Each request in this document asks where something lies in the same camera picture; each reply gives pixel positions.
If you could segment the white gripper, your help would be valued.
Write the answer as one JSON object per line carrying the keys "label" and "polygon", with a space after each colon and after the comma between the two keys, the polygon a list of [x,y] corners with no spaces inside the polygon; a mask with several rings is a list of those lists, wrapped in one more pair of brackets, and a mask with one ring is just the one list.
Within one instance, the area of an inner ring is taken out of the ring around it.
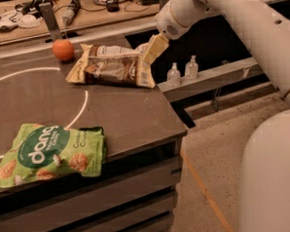
{"label": "white gripper", "polygon": [[169,40],[179,39],[187,33],[192,25],[209,15],[209,8],[200,0],[168,0],[156,15],[157,30],[146,44],[143,61],[151,65],[164,50]]}

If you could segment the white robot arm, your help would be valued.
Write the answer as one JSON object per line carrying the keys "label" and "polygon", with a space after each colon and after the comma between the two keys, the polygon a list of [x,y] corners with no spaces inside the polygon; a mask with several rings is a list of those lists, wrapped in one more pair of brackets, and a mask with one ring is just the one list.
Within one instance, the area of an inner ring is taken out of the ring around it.
{"label": "white robot arm", "polygon": [[166,40],[219,14],[252,56],[251,68],[289,107],[264,121],[241,157],[238,232],[290,232],[290,20],[262,0],[169,0],[156,16]]}

